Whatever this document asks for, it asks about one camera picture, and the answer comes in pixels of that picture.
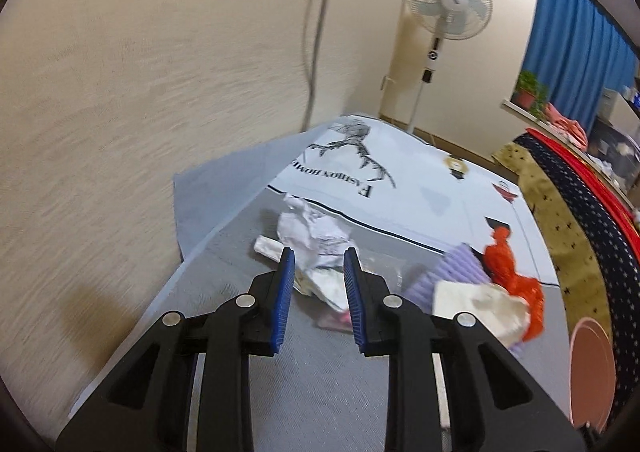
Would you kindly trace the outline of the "blue curtain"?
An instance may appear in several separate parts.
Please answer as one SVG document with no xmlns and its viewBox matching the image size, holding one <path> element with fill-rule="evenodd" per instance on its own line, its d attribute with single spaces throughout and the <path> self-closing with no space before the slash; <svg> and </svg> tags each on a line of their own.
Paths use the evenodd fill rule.
<svg viewBox="0 0 640 452">
<path fill-rule="evenodd" d="M 537 0 L 522 68 L 561 114 L 590 131 L 603 90 L 629 87 L 637 50 L 596 0 Z"/>
</svg>

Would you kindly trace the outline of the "orange plastic bag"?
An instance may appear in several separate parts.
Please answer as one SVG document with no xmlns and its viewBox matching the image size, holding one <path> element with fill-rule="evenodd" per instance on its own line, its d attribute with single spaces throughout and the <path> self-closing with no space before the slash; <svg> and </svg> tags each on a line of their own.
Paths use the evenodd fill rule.
<svg viewBox="0 0 640 452">
<path fill-rule="evenodd" d="M 544 293 L 537 279 L 524 277 L 515 269 L 515 257 L 508 238 L 511 230 L 506 225 L 492 229 L 494 243 L 485 247 L 483 261 L 491 281 L 503 287 L 511 296 L 521 297 L 528 306 L 529 324 L 523 339 L 536 339 L 544 331 Z"/>
</svg>

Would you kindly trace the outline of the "pink folded clothes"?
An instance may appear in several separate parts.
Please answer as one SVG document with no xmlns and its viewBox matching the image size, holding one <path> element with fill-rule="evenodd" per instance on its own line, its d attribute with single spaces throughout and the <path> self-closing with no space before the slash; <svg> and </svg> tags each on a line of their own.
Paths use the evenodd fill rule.
<svg viewBox="0 0 640 452">
<path fill-rule="evenodd" d="M 586 151 L 588 147 L 588 137 L 585 130 L 577 121 L 569 119 L 556 110 L 551 102 L 544 107 L 544 115 L 547 121 L 558 131 L 567 137 L 567 139 L 578 149 Z"/>
</svg>

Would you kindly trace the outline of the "white paper bag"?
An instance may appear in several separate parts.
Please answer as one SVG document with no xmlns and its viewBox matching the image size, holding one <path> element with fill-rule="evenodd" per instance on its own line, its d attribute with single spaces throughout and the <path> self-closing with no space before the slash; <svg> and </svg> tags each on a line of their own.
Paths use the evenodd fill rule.
<svg viewBox="0 0 640 452">
<path fill-rule="evenodd" d="M 435 285 L 432 313 L 446 319 L 471 313 L 506 348 L 524 339 L 530 323 L 524 299 L 492 283 L 439 281 Z"/>
</svg>

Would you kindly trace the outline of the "clear zip bag with items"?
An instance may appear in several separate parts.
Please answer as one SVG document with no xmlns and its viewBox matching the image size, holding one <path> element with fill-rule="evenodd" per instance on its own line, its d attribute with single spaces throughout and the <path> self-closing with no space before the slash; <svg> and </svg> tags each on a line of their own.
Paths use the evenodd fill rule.
<svg viewBox="0 0 640 452">
<path fill-rule="evenodd" d="M 358 252 L 357 257 L 361 268 L 359 288 L 363 300 L 364 320 L 366 320 L 366 335 L 367 340 L 373 340 L 376 339 L 378 332 L 383 332 L 383 322 L 381 322 L 378 312 L 383 306 L 384 298 L 394 297 L 396 293 L 388 287 L 382 276 L 363 267 Z M 343 263 L 344 255 L 339 266 L 321 267 L 311 273 L 314 296 L 326 305 L 318 316 L 316 324 L 322 330 L 352 333 L 352 321 L 350 321 L 343 277 Z"/>
</svg>

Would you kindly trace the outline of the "white standing fan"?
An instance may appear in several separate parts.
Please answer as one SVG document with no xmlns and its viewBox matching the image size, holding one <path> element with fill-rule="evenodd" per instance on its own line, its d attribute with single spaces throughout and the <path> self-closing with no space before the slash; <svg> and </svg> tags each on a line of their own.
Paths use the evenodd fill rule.
<svg viewBox="0 0 640 452">
<path fill-rule="evenodd" d="M 465 41 L 483 32 L 492 15 L 492 0 L 405 0 L 409 12 L 432 40 L 424 60 L 420 86 L 433 79 L 446 41 Z"/>
</svg>

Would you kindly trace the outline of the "clear storage bin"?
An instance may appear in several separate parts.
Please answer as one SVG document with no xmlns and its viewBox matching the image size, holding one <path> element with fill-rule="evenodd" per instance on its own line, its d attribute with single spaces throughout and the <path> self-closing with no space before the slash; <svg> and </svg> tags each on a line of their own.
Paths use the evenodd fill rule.
<svg viewBox="0 0 640 452">
<path fill-rule="evenodd" d="M 602 163 L 603 171 L 628 193 L 639 176 L 639 146 L 598 117 L 588 138 L 587 153 Z"/>
</svg>

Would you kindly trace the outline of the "purple foam net sheet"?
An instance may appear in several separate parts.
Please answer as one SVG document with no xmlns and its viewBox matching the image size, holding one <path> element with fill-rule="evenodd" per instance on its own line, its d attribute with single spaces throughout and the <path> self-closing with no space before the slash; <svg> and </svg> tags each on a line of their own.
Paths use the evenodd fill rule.
<svg viewBox="0 0 640 452">
<path fill-rule="evenodd" d="M 433 298 L 435 285 L 439 281 L 459 283 L 483 284 L 494 282 L 489 279 L 480 260 L 466 244 L 460 244 L 442 255 L 438 263 L 431 270 L 421 272 L 402 293 L 402 296 L 420 307 L 424 313 L 433 315 Z M 511 348 L 511 354 L 519 358 L 524 352 L 524 339 Z"/>
</svg>

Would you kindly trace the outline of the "white cardboard box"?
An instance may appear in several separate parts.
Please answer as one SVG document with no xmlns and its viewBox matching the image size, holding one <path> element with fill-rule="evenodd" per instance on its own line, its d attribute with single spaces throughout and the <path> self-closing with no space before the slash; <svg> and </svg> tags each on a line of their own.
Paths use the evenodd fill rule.
<svg viewBox="0 0 640 452">
<path fill-rule="evenodd" d="M 616 90 L 604 87 L 600 96 L 597 117 L 628 136 L 634 137 L 639 129 L 639 116 L 627 100 Z"/>
</svg>

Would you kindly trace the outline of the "potted green plant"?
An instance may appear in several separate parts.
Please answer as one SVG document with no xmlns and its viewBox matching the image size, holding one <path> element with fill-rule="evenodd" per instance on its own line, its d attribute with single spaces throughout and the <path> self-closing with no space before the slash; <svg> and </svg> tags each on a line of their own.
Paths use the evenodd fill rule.
<svg viewBox="0 0 640 452">
<path fill-rule="evenodd" d="M 522 70 L 514 87 L 512 102 L 538 120 L 546 118 L 548 90 L 537 80 L 535 73 Z"/>
</svg>

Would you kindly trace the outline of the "white printed cloth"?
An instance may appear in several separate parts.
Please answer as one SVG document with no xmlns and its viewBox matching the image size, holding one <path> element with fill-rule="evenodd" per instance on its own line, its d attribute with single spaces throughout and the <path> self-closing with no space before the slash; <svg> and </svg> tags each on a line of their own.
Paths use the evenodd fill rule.
<svg viewBox="0 0 640 452">
<path fill-rule="evenodd" d="M 482 251 L 506 226 L 518 274 L 559 283 L 518 185 L 383 121 L 340 117 L 269 186 L 430 251 Z"/>
</svg>

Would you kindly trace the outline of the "white paper ball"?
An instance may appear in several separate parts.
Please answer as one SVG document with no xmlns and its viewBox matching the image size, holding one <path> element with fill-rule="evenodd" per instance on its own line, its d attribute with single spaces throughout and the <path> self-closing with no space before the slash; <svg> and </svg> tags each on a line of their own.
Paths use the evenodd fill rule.
<svg viewBox="0 0 640 452">
<path fill-rule="evenodd" d="M 346 313 L 342 270 L 344 253 L 356 246 L 352 229 L 292 194 L 285 194 L 283 203 L 277 238 L 260 235 L 254 252 L 277 263 L 288 247 L 295 254 L 294 289 L 304 296 L 316 296 L 337 313 Z"/>
</svg>

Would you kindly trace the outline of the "yellow star bed skirt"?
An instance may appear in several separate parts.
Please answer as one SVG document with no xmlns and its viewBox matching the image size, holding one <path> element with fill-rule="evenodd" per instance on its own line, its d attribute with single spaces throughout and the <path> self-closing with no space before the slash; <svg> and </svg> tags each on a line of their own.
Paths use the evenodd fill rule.
<svg viewBox="0 0 640 452">
<path fill-rule="evenodd" d="M 564 162 L 516 142 L 494 153 L 494 159 L 518 176 L 518 186 L 544 238 L 559 279 L 570 330 L 585 317 L 612 334 L 605 282 L 587 235 L 561 194 L 573 187 Z"/>
</svg>

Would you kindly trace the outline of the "navy star bedsheet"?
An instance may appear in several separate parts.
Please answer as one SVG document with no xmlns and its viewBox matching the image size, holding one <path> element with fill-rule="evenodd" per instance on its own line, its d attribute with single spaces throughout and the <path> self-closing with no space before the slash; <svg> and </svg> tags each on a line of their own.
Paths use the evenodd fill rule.
<svg viewBox="0 0 640 452">
<path fill-rule="evenodd" d="M 553 155 L 564 162 L 527 133 L 516 137 L 513 142 L 540 154 Z M 611 416 L 616 417 L 639 386 L 639 257 L 634 256 L 618 224 L 600 201 L 565 165 L 574 186 L 563 186 L 561 194 L 567 199 L 570 211 L 576 215 L 597 255 L 608 294 L 612 324 L 612 334 L 608 336 L 613 346 L 616 373 Z"/>
</svg>

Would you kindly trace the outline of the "pink trash bin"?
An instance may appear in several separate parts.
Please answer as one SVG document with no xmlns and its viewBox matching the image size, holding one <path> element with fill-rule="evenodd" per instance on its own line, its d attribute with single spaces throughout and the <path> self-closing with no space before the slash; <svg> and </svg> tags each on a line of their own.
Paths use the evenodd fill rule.
<svg viewBox="0 0 640 452">
<path fill-rule="evenodd" d="M 570 338 L 570 420 L 605 430 L 616 386 L 613 348 L 602 325 L 582 318 Z"/>
</svg>

